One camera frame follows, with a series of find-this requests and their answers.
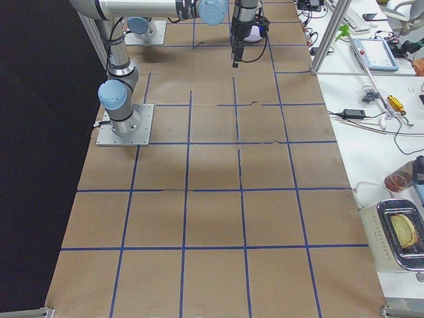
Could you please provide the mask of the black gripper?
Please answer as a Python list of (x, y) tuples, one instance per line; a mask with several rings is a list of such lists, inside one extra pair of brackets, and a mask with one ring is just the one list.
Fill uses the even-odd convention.
[(233, 68), (238, 68), (244, 53), (243, 42), (251, 33), (256, 20), (258, 0), (236, 0), (231, 21), (231, 48)]

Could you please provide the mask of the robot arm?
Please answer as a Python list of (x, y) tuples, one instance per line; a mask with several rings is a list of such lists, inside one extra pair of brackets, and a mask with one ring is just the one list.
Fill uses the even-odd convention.
[(137, 38), (142, 40), (148, 40), (157, 33), (154, 22), (144, 17), (129, 17), (127, 19), (127, 26)]
[(98, 96), (109, 118), (114, 135), (127, 137), (140, 127), (141, 116), (131, 103), (138, 81), (138, 70), (130, 59), (121, 21), (140, 18), (141, 25), (134, 33), (148, 32), (153, 17), (175, 18), (178, 22), (201, 19), (215, 26), (227, 14), (227, 1), (72, 1), (81, 15), (95, 21), (107, 53), (107, 80), (98, 89)]

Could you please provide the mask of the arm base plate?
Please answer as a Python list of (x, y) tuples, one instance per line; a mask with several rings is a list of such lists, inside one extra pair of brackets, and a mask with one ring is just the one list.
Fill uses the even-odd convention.
[(123, 122), (112, 121), (105, 111), (97, 135), (98, 146), (149, 146), (155, 104), (132, 104), (132, 117)]
[(162, 46), (164, 44), (166, 21), (153, 21), (157, 28), (155, 36), (148, 40), (137, 38), (127, 27), (125, 43), (127, 46)]

